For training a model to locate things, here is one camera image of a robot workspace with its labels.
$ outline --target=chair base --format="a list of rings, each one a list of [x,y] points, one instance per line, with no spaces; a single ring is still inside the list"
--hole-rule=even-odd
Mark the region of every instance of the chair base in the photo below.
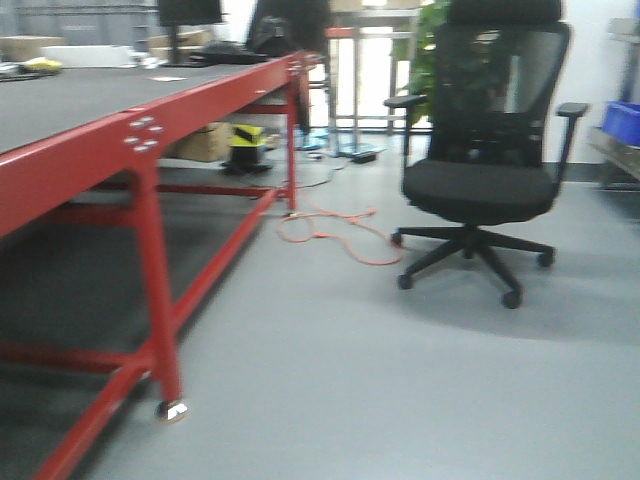
[[[405,272],[398,277],[398,286],[400,288],[412,288],[414,274],[454,253],[462,251],[464,258],[467,259],[473,258],[476,254],[479,255],[498,277],[509,286],[511,290],[503,295],[502,304],[510,309],[518,308],[521,305],[523,288],[491,247],[537,252],[540,254],[538,255],[538,265],[541,267],[551,266],[555,255],[555,249],[548,245],[488,232],[481,230],[476,225],[464,225],[460,227],[403,227],[399,228],[391,236],[391,240],[396,245],[402,245],[403,235],[438,238],[446,240],[446,242],[410,265]]]

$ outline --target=red metal frame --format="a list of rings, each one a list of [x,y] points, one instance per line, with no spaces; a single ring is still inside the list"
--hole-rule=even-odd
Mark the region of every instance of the red metal frame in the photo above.
[[[278,198],[287,199],[290,210],[296,208],[294,102],[299,89],[306,91],[308,79],[304,63],[302,54],[273,60],[0,154],[3,186],[0,189],[0,236],[41,216],[62,222],[130,226],[136,231],[150,310],[150,336],[134,353],[61,350],[0,341],[1,361],[111,374],[98,397],[42,465],[36,479],[66,478],[145,374],[151,373],[160,382],[164,401],[181,397],[176,354],[179,329],[247,240],[261,215]],[[286,104],[253,104],[279,88],[286,92]],[[282,188],[160,184],[156,163],[162,147],[236,111],[287,115],[288,174]],[[86,161],[87,152],[91,152],[91,162]],[[133,196],[130,206],[56,208],[121,171],[130,173],[131,181],[127,184]],[[260,197],[226,244],[176,301],[169,286],[158,192]]]

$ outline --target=blue plastic crate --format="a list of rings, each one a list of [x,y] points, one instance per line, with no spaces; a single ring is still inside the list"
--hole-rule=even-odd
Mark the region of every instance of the blue plastic crate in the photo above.
[[[640,105],[608,102],[602,130],[622,143],[640,146]]]

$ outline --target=chair wheel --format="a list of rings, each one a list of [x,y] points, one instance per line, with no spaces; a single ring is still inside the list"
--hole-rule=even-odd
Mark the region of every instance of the chair wheel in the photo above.
[[[548,268],[551,265],[553,265],[554,261],[555,261],[555,258],[554,258],[553,251],[544,252],[538,255],[538,265],[540,265],[541,267]]]
[[[398,286],[402,290],[413,288],[413,278],[411,278],[411,275],[400,275],[398,277]]]
[[[392,233],[391,241],[399,247],[402,246],[402,234],[400,232]]]
[[[502,296],[502,305],[511,310],[518,308],[522,305],[522,294],[515,291],[505,293]]]

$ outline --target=gray floor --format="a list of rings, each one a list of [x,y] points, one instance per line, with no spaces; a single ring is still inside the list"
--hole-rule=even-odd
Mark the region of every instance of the gray floor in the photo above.
[[[305,189],[299,210],[374,207],[364,222],[386,232],[442,224],[400,195],[399,139],[375,141],[387,149],[366,165],[302,158],[301,183],[332,180]],[[273,173],[242,181],[278,177],[281,154],[269,157]],[[569,182],[550,214],[497,228],[558,249],[550,270],[502,254],[525,286],[516,311],[501,306],[505,289],[481,263],[461,257],[399,290],[403,266],[434,241],[407,238],[405,258],[385,267],[356,262],[332,239],[284,242],[279,204],[185,329],[190,416],[157,423],[156,386],[142,384],[72,478],[640,478],[638,195]],[[174,291],[251,201],[165,197]],[[371,260],[395,254],[342,220],[318,228]],[[1,257],[3,338],[139,341],[130,232],[43,227],[18,240]],[[99,317],[108,326],[96,337]],[[0,478],[28,478],[101,381],[2,367]]]

